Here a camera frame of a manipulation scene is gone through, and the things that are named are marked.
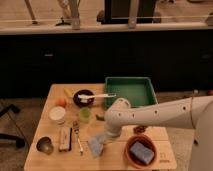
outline red bowl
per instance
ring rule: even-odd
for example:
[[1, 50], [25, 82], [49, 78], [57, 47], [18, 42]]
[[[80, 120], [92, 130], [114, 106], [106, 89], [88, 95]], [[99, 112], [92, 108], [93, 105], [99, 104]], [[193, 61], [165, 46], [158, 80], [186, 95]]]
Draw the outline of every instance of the red bowl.
[[[140, 160], [138, 160], [131, 152], [130, 152], [130, 148], [132, 147], [132, 145], [136, 142], [139, 141], [140, 143], [142, 143], [145, 147], [151, 149], [154, 152], [154, 157], [151, 160], [151, 162], [146, 165], [145, 163], [141, 162]], [[157, 150], [155, 145], [153, 144], [152, 140], [147, 137], [146, 135], [135, 135], [132, 136], [126, 143], [125, 146], [125, 151], [124, 151], [125, 157], [128, 160], [128, 162], [135, 168], [138, 169], [147, 169], [148, 167], [150, 167], [157, 158]]]

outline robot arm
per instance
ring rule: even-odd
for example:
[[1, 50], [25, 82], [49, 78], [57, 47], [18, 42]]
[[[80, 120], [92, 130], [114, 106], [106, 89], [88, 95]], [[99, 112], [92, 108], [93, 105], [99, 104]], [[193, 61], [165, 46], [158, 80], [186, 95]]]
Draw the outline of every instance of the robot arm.
[[105, 113], [107, 137], [118, 137], [122, 126], [194, 128], [189, 171], [213, 170], [213, 96], [192, 97], [162, 104], [131, 108], [117, 99]]
[[195, 128], [198, 118], [213, 96], [191, 97], [151, 106], [131, 108], [123, 98], [117, 99], [105, 113], [105, 129], [109, 137], [118, 137], [122, 126], [165, 126], [177, 128]]

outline small container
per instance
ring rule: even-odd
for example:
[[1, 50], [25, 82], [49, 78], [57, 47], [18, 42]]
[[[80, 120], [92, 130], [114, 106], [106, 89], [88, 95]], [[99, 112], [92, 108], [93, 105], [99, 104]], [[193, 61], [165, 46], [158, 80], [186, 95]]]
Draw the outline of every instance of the small container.
[[53, 152], [53, 144], [49, 137], [42, 137], [38, 140], [36, 148], [38, 151], [43, 152], [47, 155], [52, 154]]
[[66, 110], [61, 106], [53, 107], [49, 112], [49, 118], [57, 124], [65, 122]]
[[78, 111], [78, 118], [81, 122], [88, 123], [90, 118], [90, 109], [88, 107], [82, 107]]
[[94, 102], [94, 98], [87, 99], [86, 101], [84, 99], [78, 98], [78, 95], [94, 95], [93, 92], [87, 89], [79, 90], [76, 92], [73, 96], [73, 101], [78, 107], [86, 107], [90, 106]]
[[[140, 142], [141, 144], [143, 144], [143, 146], [145, 146], [146, 148], [152, 150], [154, 152], [154, 157], [152, 158], [152, 160], [150, 161], [150, 163], [147, 165], [143, 162], [141, 162], [139, 159], [137, 159], [131, 152], [130, 152], [130, 148], [132, 147], [132, 145], [135, 142]], [[126, 143], [125, 146], [125, 151], [124, 151], [124, 155], [126, 157], [126, 159], [128, 160], [129, 164], [132, 165], [133, 167], [137, 168], [137, 169], [147, 169], [148, 167], [150, 167], [157, 158], [157, 150], [155, 145], [153, 144], [152, 140], [147, 137], [144, 134], [141, 135], [135, 135], [132, 136]]]

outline green bin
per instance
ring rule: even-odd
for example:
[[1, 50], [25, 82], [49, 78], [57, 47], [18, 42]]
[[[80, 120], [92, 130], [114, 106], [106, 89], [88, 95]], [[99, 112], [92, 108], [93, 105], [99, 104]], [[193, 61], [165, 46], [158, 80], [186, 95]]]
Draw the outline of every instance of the green bin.
[[157, 103], [155, 92], [148, 77], [106, 77], [105, 92], [116, 93], [114, 98], [105, 98], [105, 107], [110, 107], [117, 98], [126, 98], [132, 107]]

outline wooden block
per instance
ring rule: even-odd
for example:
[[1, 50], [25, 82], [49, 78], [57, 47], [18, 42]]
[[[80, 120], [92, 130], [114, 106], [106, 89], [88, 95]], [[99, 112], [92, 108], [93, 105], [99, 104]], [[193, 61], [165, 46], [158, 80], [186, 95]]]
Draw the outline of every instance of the wooden block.
[[60, 131], [59, 151], [71, 150], [72, 128], [64, 126]]

